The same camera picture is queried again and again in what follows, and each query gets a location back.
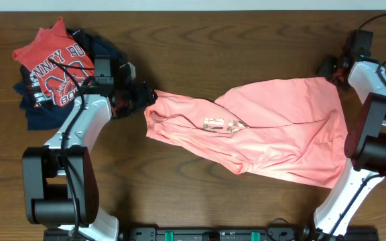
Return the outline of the pink t-shirt with gold print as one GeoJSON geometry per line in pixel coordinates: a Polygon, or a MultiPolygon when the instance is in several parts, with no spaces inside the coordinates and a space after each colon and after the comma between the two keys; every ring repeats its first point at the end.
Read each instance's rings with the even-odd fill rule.
{"type": "Polygon", "coordinates": [[[149,138],[235,174],[331,188],[346,162],[338,91],[323,78],[255,82],[214,101],[161,91],[144,115],[149,138]]]}

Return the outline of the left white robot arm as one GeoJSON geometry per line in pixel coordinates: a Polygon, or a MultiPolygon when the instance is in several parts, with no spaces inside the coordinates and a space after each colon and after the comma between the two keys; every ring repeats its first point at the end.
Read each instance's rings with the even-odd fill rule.
{"type": "Polygon", "coordinates": [[[112,107],[123,118],[153,105],[157,94],[145,82],[117,90],[113,84],[78,85],[74,108],[58,132],[22,156],[25,215],[45,226],[44,240],[118,240],[119,220],[99,204],[90,152],[112,107]]]}

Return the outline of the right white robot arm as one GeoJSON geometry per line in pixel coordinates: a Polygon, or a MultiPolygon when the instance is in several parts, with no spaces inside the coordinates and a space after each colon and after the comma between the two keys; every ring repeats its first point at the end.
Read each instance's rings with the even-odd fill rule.
{"type": "Polygon", "coordinates": [[[347,82],[362,107],[344,143],[346,164],[323,204],[314,212],[309,240],[344,240],[350,220],[373,188],[386,178],[386,70],[361,56],[347,82]]]}

